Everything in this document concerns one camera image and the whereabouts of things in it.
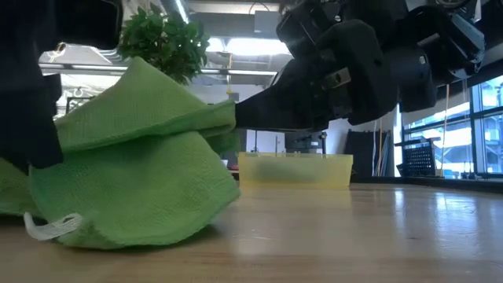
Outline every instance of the translucent container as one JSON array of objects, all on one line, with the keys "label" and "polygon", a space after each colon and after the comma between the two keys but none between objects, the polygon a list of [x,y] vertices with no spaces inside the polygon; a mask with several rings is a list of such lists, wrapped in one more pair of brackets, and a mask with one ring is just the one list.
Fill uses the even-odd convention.
[{"label": "translucent container", "polygon": [[352,155],[314,153],[240,153],[243,187],[347,188]]}]

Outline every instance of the ceiling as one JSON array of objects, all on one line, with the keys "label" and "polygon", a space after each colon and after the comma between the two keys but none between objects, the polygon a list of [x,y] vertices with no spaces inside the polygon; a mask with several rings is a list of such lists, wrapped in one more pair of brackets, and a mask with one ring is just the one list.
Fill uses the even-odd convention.
[{"label": "ceiling", "polygon": [[[424,5],[427,0],[407,0],[408,7],[413,9]],[[204,25],[205,32],[224,43],[231,38],[274,38],[274,29],[277,23],[270,23],[272,33],[255,33],[255,12],[278,10],[280,0],[266,0],[264,3],[244,0],[218,1],[218,0],[123,0],[124,19],[129,18],[139,6],[148,7],[154,3],[163,7],[164,11],[183,8],[192,21],[199,21]],[[490,50],[486,55],[486,64],[503,57],[503,46]],[[209,63],[207,68],[226,68],[229,64],[228,54],[208,52]],[[232,56],[232,69],[254,71],[279,71],[292,59],[289,54],[259,55],[259,56]],[[69,45],[64,54],[55,57],[54,53],[44,53],[40,58],[41,63],[54,64],[92,64],[92,65],[125,65],[125,61],[115,50],[97,50],[89,46]],[[226,83],[227,76],[202,75],[196,79],[196,84]],[[264,75],[233,75],[230,77],[232,84],[267,85],[270,77]]]}]

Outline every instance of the table surface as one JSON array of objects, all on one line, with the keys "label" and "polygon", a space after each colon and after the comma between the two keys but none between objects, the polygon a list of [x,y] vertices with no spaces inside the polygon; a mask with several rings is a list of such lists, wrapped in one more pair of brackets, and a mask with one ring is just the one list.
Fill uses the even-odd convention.
[{"label": "table surface", "polygon": [[0,222],[4,282],[496,282],[503,196],[396,185],[243,188],[171,248],[95,252]]}]

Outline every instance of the potted plant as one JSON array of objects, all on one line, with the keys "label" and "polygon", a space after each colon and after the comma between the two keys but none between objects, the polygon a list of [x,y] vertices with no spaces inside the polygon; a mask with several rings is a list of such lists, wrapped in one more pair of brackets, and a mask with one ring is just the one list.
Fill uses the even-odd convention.
[{"label": "potted plant", "polygon": [[189,84],[207,63],[209,36],[202,25],[186,23],[178,13],[163,15],[153,4],[126,21],[118,51],[123,57],[141,57],[181,84]]}]

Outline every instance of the green cloth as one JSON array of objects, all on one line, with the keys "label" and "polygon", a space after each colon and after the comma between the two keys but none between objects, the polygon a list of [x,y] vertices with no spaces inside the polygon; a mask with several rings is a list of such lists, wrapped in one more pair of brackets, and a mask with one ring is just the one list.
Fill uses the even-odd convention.
[{"label": "green cloth", "polygon": [[206,105],[140,58],[56,124],[64,162],[31,168],[29,191],[49,222],[84,218],[63,244],[173,244],[240,195],[216,153],[237,144],[234,103]]}]

